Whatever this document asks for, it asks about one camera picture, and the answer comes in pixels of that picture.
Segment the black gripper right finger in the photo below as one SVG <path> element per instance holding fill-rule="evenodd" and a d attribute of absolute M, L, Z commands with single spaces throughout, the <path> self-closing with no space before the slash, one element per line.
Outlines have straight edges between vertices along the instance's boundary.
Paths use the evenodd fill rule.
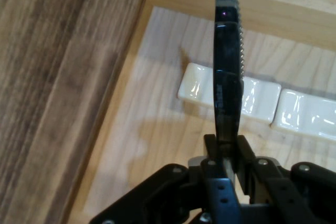
<path fill-rule="evenodd" d="M 246 138 L 235 144 L 235 169 L 251 204 L 268 204 L 283 223 L 335 223 L 335 172 L 310 162 L 290 170 L 256 157 Z"/>

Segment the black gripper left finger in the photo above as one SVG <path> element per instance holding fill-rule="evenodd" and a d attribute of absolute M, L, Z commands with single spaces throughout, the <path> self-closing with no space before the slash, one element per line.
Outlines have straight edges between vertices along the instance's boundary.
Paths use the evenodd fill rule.
<path fill-rule="evenodd" d="M 90 220 L 90 223 L 222 223 L 240 218 L 234 186 L 237 137 L 204 136 L 206 156 L 188 167 L 168 164 Z"/>

